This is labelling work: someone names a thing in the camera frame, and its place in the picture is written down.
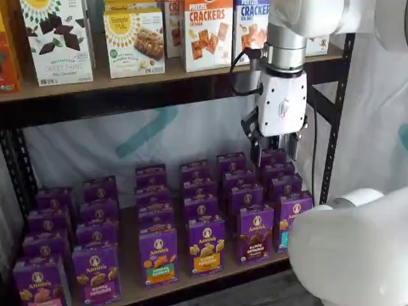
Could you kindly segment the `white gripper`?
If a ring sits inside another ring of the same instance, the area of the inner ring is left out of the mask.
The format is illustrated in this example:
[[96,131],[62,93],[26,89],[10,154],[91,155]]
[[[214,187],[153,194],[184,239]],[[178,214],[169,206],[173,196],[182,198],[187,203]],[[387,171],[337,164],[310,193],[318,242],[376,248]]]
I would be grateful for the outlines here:
[[263,91],[256,96],[257,107],[240,122],[251,143],[251,161],[256,168],[260,168],[262,139],[264,136],[281,135],[286,135],[287,155],[291,160],[296,160],[298,143],[309,126],[305,115],[307,74],[303,71],[284,78],[262,71],[258,84]]

